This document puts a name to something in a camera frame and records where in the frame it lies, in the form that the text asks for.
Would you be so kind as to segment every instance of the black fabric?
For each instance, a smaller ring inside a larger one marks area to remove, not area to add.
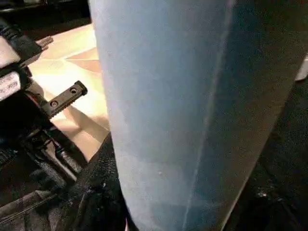
[[[68,198],[57,231],[125,229],[125,203],[110,134],[81,172]]]

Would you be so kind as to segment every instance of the white label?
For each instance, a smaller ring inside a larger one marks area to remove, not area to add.
[[[13,71],[3,77],[0,77],[0,101],[13,95],[20,90],[19,75]]]
[[[0,68],[4,68],[11,63],[19,61],[19,55],[14,51],[5,38],[0,36]]]

